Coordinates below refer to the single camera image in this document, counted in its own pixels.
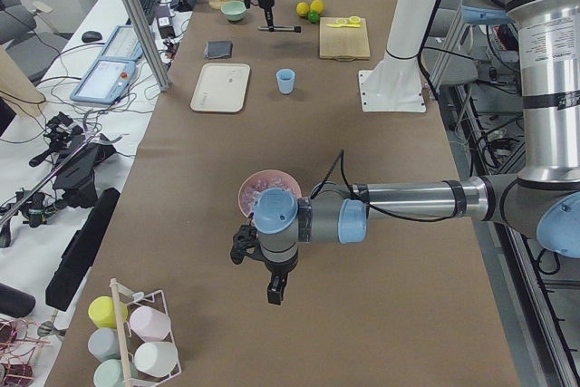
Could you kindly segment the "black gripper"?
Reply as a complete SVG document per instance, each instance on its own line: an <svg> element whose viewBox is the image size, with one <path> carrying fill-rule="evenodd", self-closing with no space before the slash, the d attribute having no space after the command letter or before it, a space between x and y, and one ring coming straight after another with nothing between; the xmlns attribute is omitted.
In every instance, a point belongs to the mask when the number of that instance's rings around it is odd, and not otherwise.
<svg viewBox="0 0 580 387"><path fill-rule="evenodd" d="M270 282L266 289L267 302L271 305L281 305L284 301L285 286L289 274L298 265L297 259L285 262L265 261L266 269L270 272Z"/></svg>
<svg viewBox="0 0 580 387"><path fill-rule="evenodd" d="M273 17L273 7L275 5L275 0L258 0L259 6L264 10L266 26L269 32L275 30L274 17Z"/></svg>

